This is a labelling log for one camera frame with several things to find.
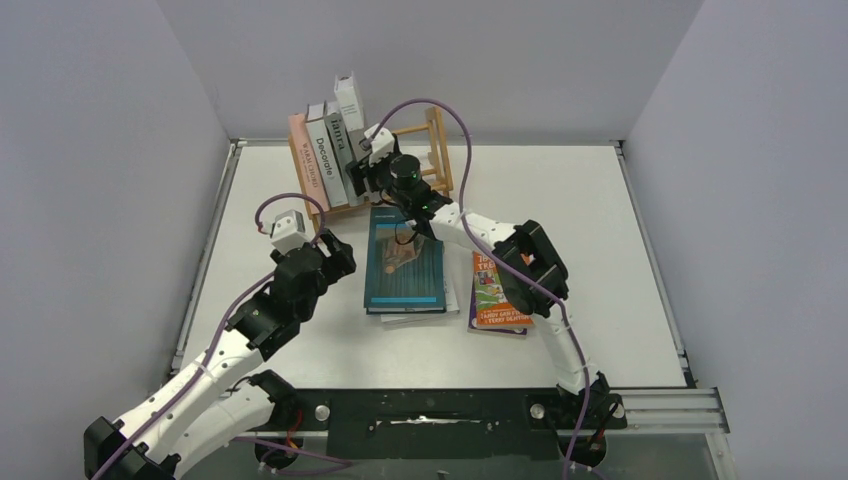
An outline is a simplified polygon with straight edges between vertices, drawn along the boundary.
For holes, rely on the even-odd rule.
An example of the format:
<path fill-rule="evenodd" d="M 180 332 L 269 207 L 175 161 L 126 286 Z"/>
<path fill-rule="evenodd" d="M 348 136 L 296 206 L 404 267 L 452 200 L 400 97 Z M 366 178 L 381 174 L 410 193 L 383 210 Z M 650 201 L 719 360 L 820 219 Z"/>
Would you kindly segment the teal book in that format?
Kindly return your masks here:
<path fill-rule="evenodd" d="M 363 306 L 369 315 L 446 311 L 443 244 L 414 231 L 396 207 L 370 210 Z"/>

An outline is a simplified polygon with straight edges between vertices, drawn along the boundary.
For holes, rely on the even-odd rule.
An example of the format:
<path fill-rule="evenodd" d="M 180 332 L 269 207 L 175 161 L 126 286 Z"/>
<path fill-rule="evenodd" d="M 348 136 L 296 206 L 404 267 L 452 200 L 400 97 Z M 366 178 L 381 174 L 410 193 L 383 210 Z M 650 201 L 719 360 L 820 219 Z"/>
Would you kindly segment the large grey white book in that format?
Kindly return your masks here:
<path fill-rule="evenodd" d="M 359 142 L 363 139 L 367 122 L 362 96 L 353 71 L 348 75 L 335 78 L 334 94 L 339 103 L 353 158 L 359 160 L 362 155 Z"/>

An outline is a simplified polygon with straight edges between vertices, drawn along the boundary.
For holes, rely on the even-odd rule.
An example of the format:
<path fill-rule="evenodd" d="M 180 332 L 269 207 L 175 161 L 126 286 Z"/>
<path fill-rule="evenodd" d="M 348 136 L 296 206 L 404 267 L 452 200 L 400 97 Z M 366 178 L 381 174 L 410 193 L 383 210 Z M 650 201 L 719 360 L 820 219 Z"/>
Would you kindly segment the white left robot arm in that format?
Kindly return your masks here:
<path fill-rule="evenodd" d="M 330 230 L 273 239 L 274 269 L 240 294 L 194 361 L 115 420 L 84 432 L 88 479 L 179 479 L 229 440 L 291 404 L 294 388 L 260 367 L 296 337 L 329 287 L 356 270 Z"/>

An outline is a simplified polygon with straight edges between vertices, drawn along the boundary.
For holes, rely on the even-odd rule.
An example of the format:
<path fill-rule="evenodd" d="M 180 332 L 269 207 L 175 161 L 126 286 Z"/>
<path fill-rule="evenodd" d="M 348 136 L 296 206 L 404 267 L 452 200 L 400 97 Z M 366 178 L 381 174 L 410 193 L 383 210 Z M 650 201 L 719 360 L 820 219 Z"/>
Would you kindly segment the grey magazine-style book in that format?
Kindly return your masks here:
<path fill-rule="evenodd" d="M 347 130 L 337 101 L 329 101 L 326 104 L 325 125 L 335 154 L 340 177 L 350 207 L 357 207 L 363 203 L 361 196 L 357 196 L 350 175 L 346 167 L 354 158 L 351 152 Z"/>

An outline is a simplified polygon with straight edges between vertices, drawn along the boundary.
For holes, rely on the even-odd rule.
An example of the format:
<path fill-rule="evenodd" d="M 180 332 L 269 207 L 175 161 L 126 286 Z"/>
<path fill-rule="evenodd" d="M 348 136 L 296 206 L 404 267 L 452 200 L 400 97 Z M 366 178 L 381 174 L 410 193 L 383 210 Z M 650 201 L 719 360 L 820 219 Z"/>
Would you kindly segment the brown Decorate Furniture book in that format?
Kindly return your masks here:
<path fill-rule="evenodd" d="M 331 208 L 337 208 L 347 205 L 348 199 L 325 123 L 326 106 L 326 102 L 308 106 L 306 127 L 328 203 Z"/>

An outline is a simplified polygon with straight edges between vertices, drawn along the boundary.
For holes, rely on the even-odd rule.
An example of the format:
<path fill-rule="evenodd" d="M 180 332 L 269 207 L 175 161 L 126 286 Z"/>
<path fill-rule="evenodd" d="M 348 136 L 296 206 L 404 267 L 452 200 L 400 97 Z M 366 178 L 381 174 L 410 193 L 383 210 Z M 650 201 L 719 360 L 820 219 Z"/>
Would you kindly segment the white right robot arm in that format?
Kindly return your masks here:
<path fill-rule="evenodd" d="M 402 221 L 420 236 L 476 251 L 496 265 L 507 302 L 529 316 L 555 371 L 564 417 L 590 425 L 602 413 L 591 390 L 603 375 L 589 361 L 568 317 L 569 272 L 542 226 L 511 224 L 470 212 L 437 192 L 424 179 L 417 157 L 390 153 L 372 163 L 353 161 L 345 170 L 358 193 L 385 194 Z"/>

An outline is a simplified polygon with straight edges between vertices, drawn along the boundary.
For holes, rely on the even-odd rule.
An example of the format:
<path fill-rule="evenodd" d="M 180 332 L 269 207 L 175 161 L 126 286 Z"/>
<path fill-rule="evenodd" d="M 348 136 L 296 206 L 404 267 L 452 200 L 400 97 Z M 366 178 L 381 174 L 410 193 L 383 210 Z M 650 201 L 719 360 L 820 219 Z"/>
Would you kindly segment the pink Warm Chord book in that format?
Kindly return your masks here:
<path fill-rule="evenodd" d="M 298 162 L 302 193 L 314 199 L 326 211 L 330 204 L 324 189 L 322 176 L 315 159 L 314 149 L 306 128 L 306 116 L 297 113 L 288 117 L 291 142 Z"/>

